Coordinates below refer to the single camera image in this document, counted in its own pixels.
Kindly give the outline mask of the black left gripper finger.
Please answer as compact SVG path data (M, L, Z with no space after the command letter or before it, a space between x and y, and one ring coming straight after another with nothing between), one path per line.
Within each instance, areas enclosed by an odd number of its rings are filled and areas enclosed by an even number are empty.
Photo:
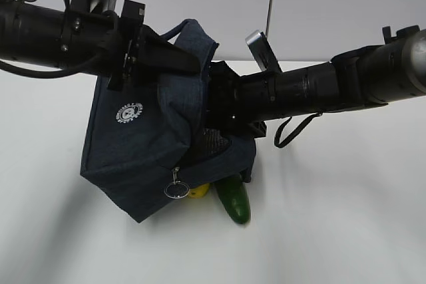
M148 65L133 65L130 69L130 83L133 86L146 86L158 82L161 70Z
M151 74L196 74L197 58L169 43L148 25L143 25L138 38L136 65Z

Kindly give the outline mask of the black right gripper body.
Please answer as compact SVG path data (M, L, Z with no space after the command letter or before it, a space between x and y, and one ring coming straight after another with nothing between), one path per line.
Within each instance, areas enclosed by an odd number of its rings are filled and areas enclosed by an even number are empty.
M244 118L238 101L239 80L240 76L225 61L210 63L205 125L225 134L264 138L265 122L250 122Z

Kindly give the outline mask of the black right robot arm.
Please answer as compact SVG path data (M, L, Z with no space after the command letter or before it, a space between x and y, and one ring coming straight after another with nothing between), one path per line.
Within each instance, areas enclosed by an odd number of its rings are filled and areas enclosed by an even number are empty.
M287 146L315 118L327 113L364 110L425 95L425 32L417 25L392 32L383 44L369 45L331 60L283 71L263 32L246 42L259 66L240 76L225 62L209 71L206 125L255 138L266 135L266 121L295 116L303 121L287 136L279 127L278 148Z

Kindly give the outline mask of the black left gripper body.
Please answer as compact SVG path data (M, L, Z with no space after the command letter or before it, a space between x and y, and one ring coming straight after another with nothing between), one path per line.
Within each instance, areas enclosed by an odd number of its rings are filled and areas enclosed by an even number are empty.
M116 69L111 73L107 88L122 90L123 86L132 80L132 72L136 67L140 32L144 23L145 4L124 0L121 16L118 20L118 31L121 45Z

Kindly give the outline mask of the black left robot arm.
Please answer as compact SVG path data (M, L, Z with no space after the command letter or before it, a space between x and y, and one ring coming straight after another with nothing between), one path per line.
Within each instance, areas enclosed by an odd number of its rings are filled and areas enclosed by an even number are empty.
M145 25L144 9L125 0L120 15L61 12L1 0L1 70L37 79L91 74L116 91L162 74L198 75L198 59Z

